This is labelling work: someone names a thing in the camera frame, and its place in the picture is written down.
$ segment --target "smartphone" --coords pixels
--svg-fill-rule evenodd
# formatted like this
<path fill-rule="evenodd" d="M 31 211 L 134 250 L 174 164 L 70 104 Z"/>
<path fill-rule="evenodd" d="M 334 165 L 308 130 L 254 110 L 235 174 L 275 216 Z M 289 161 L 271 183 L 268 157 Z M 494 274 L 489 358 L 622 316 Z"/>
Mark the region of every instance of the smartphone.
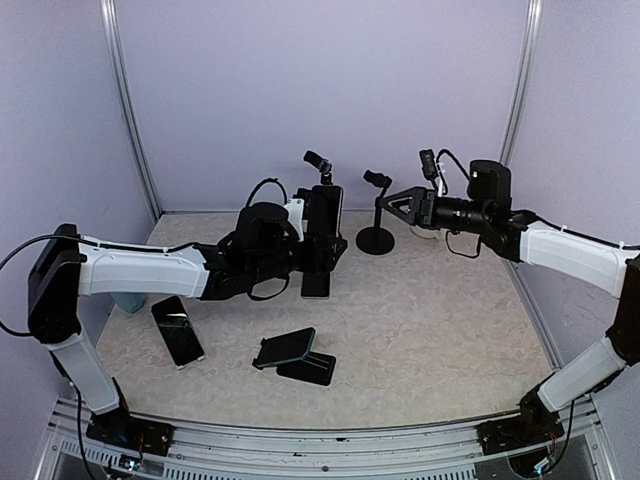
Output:
<path fill-rule="evenodd" d="M 178 297 L 156 303 L 151 313 L 178 369 L 204 359 L 204 350 Z"/>
<path fill-rule="evenodd" d="M 340 216 L 342 213 L 342 188 L 337 185 L 316 185 L 311 190 L 322 195 L 326 206 L 321 202 L 309 207 L 309 233 L 331 233 L 338 235 L 340 231 Z M 329 298 L 331 290 L 330 273 L 305 273 L 302 276 L 302 298 Z"/>

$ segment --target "white arm housing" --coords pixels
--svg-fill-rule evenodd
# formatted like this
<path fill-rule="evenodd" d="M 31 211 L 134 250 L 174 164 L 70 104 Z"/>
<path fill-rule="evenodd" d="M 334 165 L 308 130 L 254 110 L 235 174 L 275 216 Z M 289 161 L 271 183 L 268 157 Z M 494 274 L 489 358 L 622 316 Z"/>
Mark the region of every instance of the white arm housing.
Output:
<path fill-rule="evenodd" d="M 289 212 L 288 221 L 298 240 L 303 241 L 304 200 L 289 200 L 284 208 Z M 79 251 L 86 261 L 80 267 L 78 295 L 161 293 L 199 298 L 206 287 L 209 271 L 205 269 L 205 258 L 193 247 L 170 253 L 166 247 L 114 244 L 92 237 L 82 238 L 98 246 L 79 244 Z M 100 415 L 118 407 L 118 391 L 84 332 L 74 334 L 61 343 L 45 346 L 82 392 L 92 412 Z"/>
<path fill-rule="evenodd" d="M 521 235 L 520 258 L 529 265 L 579 278 L 620 298 L 626 261 L 640 254 L 638 250 L 623 250 L 623 246 L 611 247 L 535 222 Z M 625 367 L 611 340 L 603 337 L 545 381 L 538 396 L 550 412 L 556 412 Z"/>
<path fill-rule="evenodd" d="M 100 243 L 94 238 L 83 238 Z M 162 250 L 162 247 L 149 249 Z M 209 276 L 204 257 L 193 247 L 175 253 L 150 253 L 80 244 L 80 253 L 87 260 L 80 269 L 78 295 L 128 292 L 197 298 L 202 295 Z"/>
<path fill-rule="evenodd" d="M 529 225 L 520 239 L 520 259 L 566 273 L 620 298 L 625 261 L 639 250 L 622 250 L 556 230 L 542 222 Z"/>

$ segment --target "vertical metal pole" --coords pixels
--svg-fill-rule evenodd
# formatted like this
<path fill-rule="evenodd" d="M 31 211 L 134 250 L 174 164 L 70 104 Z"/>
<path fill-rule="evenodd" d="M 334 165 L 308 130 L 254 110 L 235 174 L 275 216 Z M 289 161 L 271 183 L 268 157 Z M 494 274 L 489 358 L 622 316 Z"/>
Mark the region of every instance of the vertical metal pole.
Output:
<path fill-rule="evenodd" d="M 153 183 L 149 164 L 142 148 L 142 139 L 138 129 L 138 123 L 133 111 L 133 103 L 131 101 L 131 93 L 129 92 L 129 84 L 127 82 L 127 72 L 122 54 L 122 45 L 120 43 L 120 32 L 118 30 L 118 18 L 116 16 L 115 0 L 100 0 L 102 10 L 102 21 L 104 23 L 105 35 L 111 54 L 113 70 L 116 75 L 116 84 L 118 86 L 118 95 L 120 97 L 120 106 L 124 116 L 125 125 L 129 134 L 129 141 L 133 149 L 133 156 L 138 171 L 138 176 L 144 194 L 149 206 L 149 210 L 153 219 L 157 222 L 162 215 L 162 209 L 158 202 L 158 195 Z"/>
<path fill-rule="evenodd" d="M 542 0 L 529 0 L 529 11 L 527 13 L 527 24 L 525 27 L 524 40 L 522 42 L 522 52 L 520 54 L 516 90 L 511 103 L 511 112 L 509 113 L 507 131 L 505 132 L 504 140 L 502 141 L 502 148 L 500 149 L 500 163 L 507 167 L 511 163 L 511 156 L 513 155 L 513 148 L 518 135 L 518 127 L 520 126 L 527 86 L 533 65 L 533 56 L 538 39 L 541 14 Z"/>
<path fill-rule="evenodd" d="M 533 66 L 533 57 L 538 39 L 538 30 L 540 28 L 540 17 L 542 14 L 542 0 L 529 0 L 529 10 L 527 12 L 527 24 L 525 27 L 524 39 L 522 42 L 522 51 L 520 53 L 520 65 L 518 67 L 518 77 L 516 81 L 516 89 L 511 103 L 511 111 L 509 113 L 509 122 L 507 130 L 502 141 L 500 150 L 500 163 L 505 166 L 511 164 L 513 150 L 515 147 L 520 119 L 524 110 L 525 96 L 531 76 Z M 546 327 L 540 310 L 536 306 L 536 302 L 531 296 L 531 292 L 513 263 L 503 260 L 511 281 L 518 292 L 520 299 L 531 318 L 531 323 L 538 334 L 542 348 L 547 354 L 547 359 L 554 370 L 562 367 L 562 359 L 560 353 L 553 341 L 551 333 Z"/>

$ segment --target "blue object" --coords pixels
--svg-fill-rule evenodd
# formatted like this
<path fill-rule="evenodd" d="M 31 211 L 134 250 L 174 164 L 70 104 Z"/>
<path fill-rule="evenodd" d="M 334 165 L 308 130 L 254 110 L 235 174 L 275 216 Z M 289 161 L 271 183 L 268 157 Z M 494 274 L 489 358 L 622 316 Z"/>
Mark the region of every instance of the blue object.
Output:
<path fill-rule="evenodd" d="M 111 297 L 127 313 L 136 313 L 147 300 L 147 295 L 144 293 L 112 293 Z"/>

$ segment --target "round black base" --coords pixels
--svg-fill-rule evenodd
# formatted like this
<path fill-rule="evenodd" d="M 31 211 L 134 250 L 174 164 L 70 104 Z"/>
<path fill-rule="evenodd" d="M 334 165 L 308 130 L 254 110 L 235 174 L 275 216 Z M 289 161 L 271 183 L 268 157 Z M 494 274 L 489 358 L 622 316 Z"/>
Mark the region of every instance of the round black base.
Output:
<path fill-rule="evenodd" d="M 367 227 L 358 232 L 356 245 L 369 255 L 384 255 L 393 250 L 395 240 L 389 230 L 380 228 L 376 231 L 374 227 Z"/>

